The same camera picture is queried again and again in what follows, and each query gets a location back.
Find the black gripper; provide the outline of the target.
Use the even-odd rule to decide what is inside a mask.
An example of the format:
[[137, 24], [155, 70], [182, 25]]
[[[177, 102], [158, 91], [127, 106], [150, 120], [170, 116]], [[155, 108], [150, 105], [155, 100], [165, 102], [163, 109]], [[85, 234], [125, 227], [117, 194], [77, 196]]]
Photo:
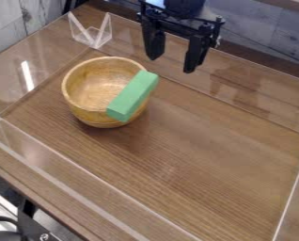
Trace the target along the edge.
[[[189, 31], [202, 31], [206, 27], [206, 36], [211, 39], [211, 47], [221, 44], [221, 30], [225, 17], [214, 13], [207, 6], [207, 0], [139, 0], [141, 12], [145, 16], [175, 24]], [[165, 53], [166, 34], [157, 20], [142, 17], [142, 35], [145, 50], [149, 58], [157, 60]], [[210, 40], [201, 35], [190, 38], [185, 56], [183, 71], [193, 73], [203, 64], [210, 46]]]

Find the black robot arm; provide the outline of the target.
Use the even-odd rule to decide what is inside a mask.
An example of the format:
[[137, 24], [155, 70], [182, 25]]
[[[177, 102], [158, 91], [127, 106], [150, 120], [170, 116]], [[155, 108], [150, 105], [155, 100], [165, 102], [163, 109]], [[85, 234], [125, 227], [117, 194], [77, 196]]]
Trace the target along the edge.
[[183, 71], [193, 73], [209, 49], [221, 45], [225, 17], [209, 9], [206, 0], [139, 0], [138, 18], [151, 60], [165, 54], [166, 33], [189, 39]]

